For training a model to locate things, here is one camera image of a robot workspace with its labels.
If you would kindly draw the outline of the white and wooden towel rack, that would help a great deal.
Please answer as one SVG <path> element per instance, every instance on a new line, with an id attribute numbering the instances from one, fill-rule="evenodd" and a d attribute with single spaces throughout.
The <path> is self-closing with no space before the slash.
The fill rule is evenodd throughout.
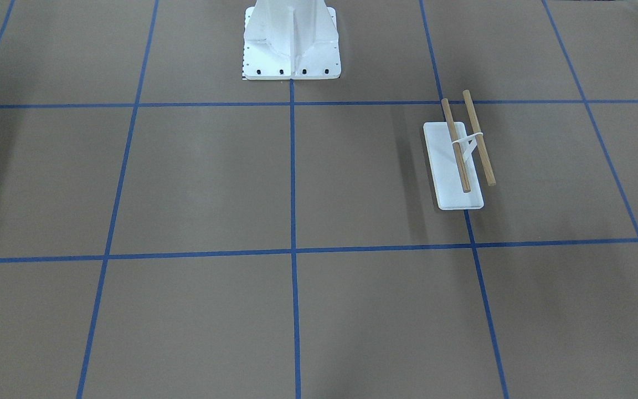
<path id="1" fill-rule="evenodd" d="M 465 89 L 462 95 L 471 133 L 467 131 L 464 122 L 454 120 L 448 99 L 441 101 L 445 121 L 428 121 L 423 124 L 435 201 L 442 211 L 477 210 L 484 207 L 474 152 L 478 152 L 486 184 L 496 184 L 471 93 Z"/>

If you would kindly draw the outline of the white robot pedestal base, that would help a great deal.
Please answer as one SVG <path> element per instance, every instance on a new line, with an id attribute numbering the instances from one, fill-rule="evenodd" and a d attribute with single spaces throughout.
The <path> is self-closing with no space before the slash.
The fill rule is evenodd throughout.
<path id="1" fill-rule="evenodd" d="M 257 1 L 245 10 L 241 76 L 248 80 L 337 79 L 337 13 L 324 1 Z"/>

